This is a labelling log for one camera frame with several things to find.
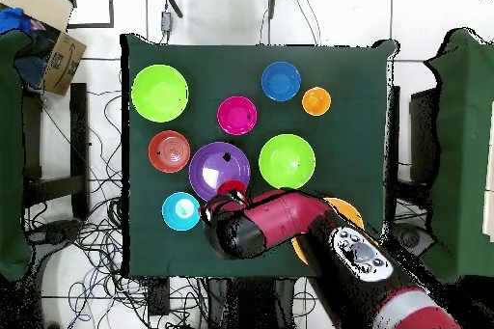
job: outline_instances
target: bowl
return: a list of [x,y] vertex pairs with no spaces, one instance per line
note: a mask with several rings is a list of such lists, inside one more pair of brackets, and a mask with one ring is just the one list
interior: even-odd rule
[[199,202],[188,193],[174,193],[163,203],[161,214],[168,227],[186,232],[199,222]]
[[314,173],[316,156],[309,143],[293,134],[275,136],[259,156],[262,177],[275,188],[302,187]]
[[200,148],[190,161],[189,180],[196,194],[208,201],[229,180],[249,184],[250,165],[239,148],[225,142],[213,142]]
[[258,119],[256,106],[245,96],[230,96],[218,108],[220,127],[231,135],[243,135],[252,130]]
[[245,196],[245,184],[240,180],[228,180],[218,187],[218,194],[227,194],[228,192],[236,190]]
[[[362,219],[362,216],[357,211],[357,209],[354,206],[352,206],[350,203],[342,199],[337,199],[336,197],[325,197],[324,200],[328,202],[331,206],[334,206],[340,214],[351,220],[362,230],[364,229],[364,220]],[[299,237],[293,238],[291,240],[291,245],[293,246],[293,249],[295,250],[295,253],[298,256],[298,258],[301,259],[303,262],[305,262],[307,265],[309,265],[304,253],[302,252],[302,249],[298,242],[298,238]]]
[[182,134],[165,130],[151,139],[148,156],[152,166],[160,172],[175,173],[187,165],[190,146]]
[[137,74],[130,95],[139,115],[164,123],[183,112],[189,92],[187,82],[175,68],[151,65]]
[[321,116],[325,114],[330,105],[331,97],[323,88],[311,88],[302,97],[302,107],[312,116]]
[[273,100],[292,99],[300,89],[300,73],[288,62],[275,62],[264,70],[261,78],[262,90]]

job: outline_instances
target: table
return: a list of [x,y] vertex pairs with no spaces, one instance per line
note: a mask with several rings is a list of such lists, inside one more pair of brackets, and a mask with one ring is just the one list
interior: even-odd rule
[[[265,142],[280,133],[302,136],[316,153],[315,173],[302,189],[351,202],[367,222],[366,229],[371,234],[381,232],[386,68],[396,50],[393,41],[357,48],[186,46],[151,44],[122,35],[121,45],[123,105],[128,104],[128,109],[123,107],[123,237],[127,246],[123,267],[128,266],[130,277],[315,276],[290,244],[256,259],[222,260],[206,242],[201,223],[186,233],[169,229],[161,217],[164,200],[177,191],[196,195],[189,184],[188,166],[175,174],[163,174],[148,160],[151,138],[167,129],[182,133],[192,154],[213,141],[231,142],[242,149],[251,164],[253,196],[271,188],[258,165]],[[275,61],[293,63],[302,76],[299,93],[286,102],[269,99],[261,89],[262,72]],[[188,83],[187,107],[169,123],[145,120],[129,101],[133,79],[153,64],[176,68]],[[309,116],[301,105],[302,95],[315,86],[332,96],[330,110],[321,117]],[[216,121],[217,107],[232,95],[251,98],[258,109],[257,125],[243,136],[225,133]]]

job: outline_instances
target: purple plate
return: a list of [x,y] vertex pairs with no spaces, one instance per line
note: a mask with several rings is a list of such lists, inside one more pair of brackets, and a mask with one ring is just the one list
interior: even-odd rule
[[201,147],[189,165],[189,179],[196,194],[208,201],[228,180],[249,184],[251,168],[247,156],[239,148],[225,142],[213,142]]

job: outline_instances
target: orange bowl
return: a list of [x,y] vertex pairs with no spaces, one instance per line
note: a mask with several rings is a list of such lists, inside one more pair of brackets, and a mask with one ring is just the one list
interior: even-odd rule
[[[362,230],[364,229],[364,220],[362,219],[362,216],[357,211],[357,209],[354,206],[352,206],[350,203],[342,199],[337,199],[336,197],[326,197],[324,198],[324,200],[328,202],[331,206],[334,206],[336,210],[340,212],[340,214],[351,220]],[[302,252],[302,249],[300,248],[300,244],[297,241],[297,237],[291,240],[291,245],[293,246],[293,249],[295,250],[295,253],[298,256],[298,258],[301,259],[303,262],[305,262],[306,265],[309,265],[307,259],[304,256],[304,253]]]
[[311,88],[302,97],[302,107],[312,116],[325,114],[331,105],[331,96],[319,87]]

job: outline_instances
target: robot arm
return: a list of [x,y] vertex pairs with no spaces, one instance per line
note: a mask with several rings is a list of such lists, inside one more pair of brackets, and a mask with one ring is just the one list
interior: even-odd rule
[[201,216],[212,248],[226,259],[254,258],[304,234],[304,254],[343,329],[460,329],[377,243],[322,199],[274,190],[247,202],[233,193],[212,199]]

